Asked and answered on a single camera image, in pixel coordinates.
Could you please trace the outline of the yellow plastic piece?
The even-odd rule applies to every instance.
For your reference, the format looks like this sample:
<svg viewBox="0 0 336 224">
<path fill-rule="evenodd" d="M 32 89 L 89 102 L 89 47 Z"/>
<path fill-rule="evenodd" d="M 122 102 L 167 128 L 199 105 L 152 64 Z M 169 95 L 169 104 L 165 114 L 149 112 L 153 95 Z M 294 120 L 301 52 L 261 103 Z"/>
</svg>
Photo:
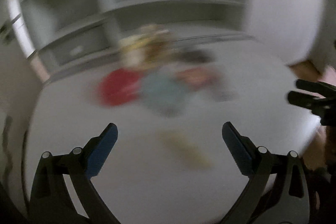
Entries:
<svg viewBox="0 0 336 224">
<path fill-rule="evenodd" d="M 210 169 L 213 162 L 207 154 L 181 131 L 159 133 L 163 145 L 189 169 Z"/>
</svg>

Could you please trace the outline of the red plastic lid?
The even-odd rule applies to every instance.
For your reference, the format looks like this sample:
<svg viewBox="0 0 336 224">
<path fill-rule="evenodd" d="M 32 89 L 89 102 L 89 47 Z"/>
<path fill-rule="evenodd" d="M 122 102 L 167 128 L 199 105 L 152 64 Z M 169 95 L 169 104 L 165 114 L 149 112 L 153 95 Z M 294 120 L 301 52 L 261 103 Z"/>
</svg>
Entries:
<svg viewBox="0 0 336 224">
<path fill-rule="evenodd" d="M 105 76 L 97 87 L 97 96 L 104 106 L 120 106 L 139 97 L 142 73 L 120 68 Z"/>
</svg>

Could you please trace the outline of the crumpled grey patterned wrapper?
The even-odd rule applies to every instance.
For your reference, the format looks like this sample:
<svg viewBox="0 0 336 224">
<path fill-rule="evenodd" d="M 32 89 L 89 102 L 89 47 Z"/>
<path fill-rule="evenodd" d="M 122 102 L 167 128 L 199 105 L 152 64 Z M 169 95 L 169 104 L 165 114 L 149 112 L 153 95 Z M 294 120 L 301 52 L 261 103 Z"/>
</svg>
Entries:
<svg viewBox="0 0 336 224">
<path fill-rule="evenodd" d="M 213 55 L 207 50 L 195 48 L 183 48 L 175 55 L 175 59 L 180 62 L 191 64 L 205 64 L 213 61 Z"/>
</svg>

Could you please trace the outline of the green white carton box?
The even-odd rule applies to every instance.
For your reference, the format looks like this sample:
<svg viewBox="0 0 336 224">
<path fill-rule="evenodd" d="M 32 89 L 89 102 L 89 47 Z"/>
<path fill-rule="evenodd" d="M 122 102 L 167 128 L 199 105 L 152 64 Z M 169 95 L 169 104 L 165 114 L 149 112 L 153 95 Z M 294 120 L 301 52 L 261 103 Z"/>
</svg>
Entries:
<svg viewBox="0 0 336 224">
<path fill-rule="evenodd" d="M 188 102 L 189 93 L 184 83 L 159 72 L 144 76 L 139 91 L 143 105 L 164 117 L 181 114 Z"/>
</svg>

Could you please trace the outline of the grey drawer with white knob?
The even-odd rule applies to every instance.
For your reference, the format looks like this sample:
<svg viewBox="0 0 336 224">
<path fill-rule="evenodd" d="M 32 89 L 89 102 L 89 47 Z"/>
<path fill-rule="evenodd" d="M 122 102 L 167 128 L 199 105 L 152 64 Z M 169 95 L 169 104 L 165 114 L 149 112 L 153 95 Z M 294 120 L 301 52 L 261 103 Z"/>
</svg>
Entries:
<svg viewBox="0 0 336 224">
<path fill-rule="evenodd" d="M 100 27 L 81 32 L 51 46 L 51 53 L 59 65 L 109 48 L 110 44 Z"/>
</svg>

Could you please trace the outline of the yellow torn cardboard box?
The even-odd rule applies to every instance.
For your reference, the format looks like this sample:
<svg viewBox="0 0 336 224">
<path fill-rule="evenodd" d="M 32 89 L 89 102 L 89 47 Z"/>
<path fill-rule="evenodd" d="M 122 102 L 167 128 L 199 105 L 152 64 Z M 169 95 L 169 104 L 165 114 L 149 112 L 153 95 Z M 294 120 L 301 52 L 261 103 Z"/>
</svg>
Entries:
<svg viewBox="0 0 336 224">
<path fill-rule="evenodd" d="M 122 66 L 133 71 L 159 67 L 171 59 L 173 42 L 171 32 L 163 26 L 141 26 L 135 34 L 118 42 Z"/>
</svg>

